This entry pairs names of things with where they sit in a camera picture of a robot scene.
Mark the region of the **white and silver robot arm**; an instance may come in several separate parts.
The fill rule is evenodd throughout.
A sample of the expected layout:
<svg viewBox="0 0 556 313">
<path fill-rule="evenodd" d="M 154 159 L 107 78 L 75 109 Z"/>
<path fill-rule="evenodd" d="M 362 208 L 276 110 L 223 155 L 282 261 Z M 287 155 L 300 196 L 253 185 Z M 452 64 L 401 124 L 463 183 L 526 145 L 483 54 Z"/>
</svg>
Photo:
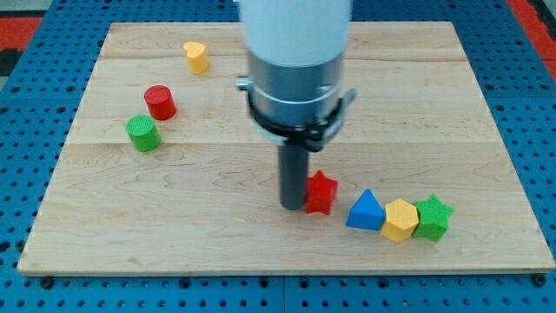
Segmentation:
<svg viewBox="0 0 556 313">
<path fill-rule="evenodd" d="M 247 93 L 260 132 L 316 152 L 341 128 L 353 91 L 340 95 L 350 0 L 241 0 Z"/>
</svg>

